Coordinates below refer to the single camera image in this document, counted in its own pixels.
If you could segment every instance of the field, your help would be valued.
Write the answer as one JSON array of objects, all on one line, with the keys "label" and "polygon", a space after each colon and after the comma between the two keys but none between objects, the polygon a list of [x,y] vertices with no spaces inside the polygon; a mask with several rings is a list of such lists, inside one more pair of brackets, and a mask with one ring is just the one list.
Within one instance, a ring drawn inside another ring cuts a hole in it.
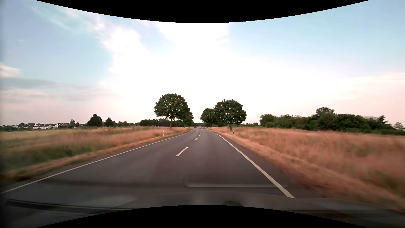
[{"label": "field", "polygon": [[0,133],[2,177],[15,181],[187,131],[172,127],[117,127]]},{"label": "field", "polygon": [[405,137],[261,127],[213,131],[245,146],[301,184],[340,198],[405,211]]}]

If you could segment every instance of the roadside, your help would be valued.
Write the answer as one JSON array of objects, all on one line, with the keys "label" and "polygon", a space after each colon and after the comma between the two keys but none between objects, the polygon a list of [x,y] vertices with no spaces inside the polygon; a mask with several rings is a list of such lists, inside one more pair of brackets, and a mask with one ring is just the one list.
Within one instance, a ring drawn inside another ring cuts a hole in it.
[{"label": "roadside", "polygon": [[1,182],[2,182],[3,187],[10,186],[10,185],[16,184],[18,182],[32,179],[32,178],[47,174],[49,172],[52,172],[57,169],[61,169],[61,168],[64,168],[64,167],[67,167],[70,165],[90,161],[92,159],[101,158],[103,156],[113,155],[114,153],[119,153],[119,152],[122,152],[123,150],[127,150],[130,148],[136,148],[136,147],[148,144],[148,143],[157,142],[162,139],[171,138],[171,137],[189,132],[189,130],[187,130],[187,128],[184,128],[184,129],[180,128],[180,129],[178,129],[176,131],[172,131],[172,132],[168,132],[168,130],[165,130],[165,131],[166,131],[165,136],[161,135],[161,136],[156,137],[155,134],[151,134],[152,138],[135,141],[135,142],[128,143],[128,144],[121,144],[121,145],[114,146],[114,147],[111,147],[108,149],[92,151],[92,152],[79,154],[79,155],[75,155],[75,156],[71,156],[71,157],[63,157],[60,159],[49,160],[49,161],[45,161],[45,162],[38,163],[35,165],[31,165],[31,166],[25,166],[25,167],[21,167],[21,168],[17,168],[17,169],[7,170],[1,174]]},{"label": "roadside", "polygon": [[[252,150],[303,186],[319,191],[328,198],[353,200],[405,211],[401,182],[403,172],[396,167],[398,162],[392,159],[393,156],[399,161],[403,159],[401,151],[398,151],[403,146],[402,138],[377,136],[384,137],[379,142],[367,138],[364,145],[370,148],[380,146],[386,151],[380,154],[375,152],[376,154],[372,156],[374,151],[367,148],[367,152],[371,155],[365,156],[355,153],[357,149],[364,153],[364,148],[356,148],[354,144],[349,143],[357,141],[359,142],[357,146],[360,146],[362,138],[345,133],[309,135],[305,132],[280,129],[235,128],[233,134],[229,129],[220,127],[213,128],[212,131]],[[325,145],[325,142],[330,143],[330,147]],[[339,151],[338,144],[345,150]],[[382,165],[384,160],[390,164],[390,168],[398,171],[396,176],[388,175],[390,169]]]}]

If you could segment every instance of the black border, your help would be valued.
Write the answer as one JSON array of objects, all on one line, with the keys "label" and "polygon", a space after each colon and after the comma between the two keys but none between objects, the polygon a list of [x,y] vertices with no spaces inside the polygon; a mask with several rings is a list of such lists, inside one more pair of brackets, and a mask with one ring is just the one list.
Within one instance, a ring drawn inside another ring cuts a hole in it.
[{"label": "black border", "polygon": [[60,1],[40,0],[58,6],[87,12],[141,19],[181,23],[226,23],[258,21],[290,17],[352,5],[368,0],[340,1],[273,1],[273,2],[212,2],[165,3],[143,1]]}]

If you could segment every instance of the white house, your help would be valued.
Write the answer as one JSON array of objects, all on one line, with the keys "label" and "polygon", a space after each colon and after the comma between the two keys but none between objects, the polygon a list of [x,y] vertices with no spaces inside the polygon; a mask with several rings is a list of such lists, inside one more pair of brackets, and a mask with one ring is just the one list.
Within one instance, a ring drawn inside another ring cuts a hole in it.
[{"label": "white house", "polygon": [[43,126],[41,126],[41,129],[51,129],[52,128],[52,124],[50,124],[50,123],[47,123],[47,124],[44,124]]}]

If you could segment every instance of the grass verge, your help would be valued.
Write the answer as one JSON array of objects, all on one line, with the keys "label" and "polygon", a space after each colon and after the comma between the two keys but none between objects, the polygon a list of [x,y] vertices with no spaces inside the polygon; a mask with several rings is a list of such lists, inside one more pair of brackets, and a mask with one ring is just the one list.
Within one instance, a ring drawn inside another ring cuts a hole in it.
[{"label": "grass verge", "polygon": [[89,151],[86,153],[76,154],[73,156],[65,156],[58,159],[49,159],[47,161],[31,164],[28,166],[21,166],[18,168],[5,170],[1,173],[2,184],[3,186],[8,186],[23,180],[46,174],[59,168],[89,161],[98,157],[111,155],[124,149],[133,148],[142,144],[151,143],[187,132],[187,130],[183,128],[172,128],[172,130],[170,130],[169,128],[164,128],[165,137],[163,137],[162,134],[157,134],[157,131],[161,132],[161,128],[145,129],[144,131],[140,132],[143,134],[143,136],[135,138],[134,141],[131,143],[122,143],[107,149]]},{"label": "grass verge", "polygon": [[213,131],[271,161],[330,198],[405,212],[405,138],[302,130]]}]

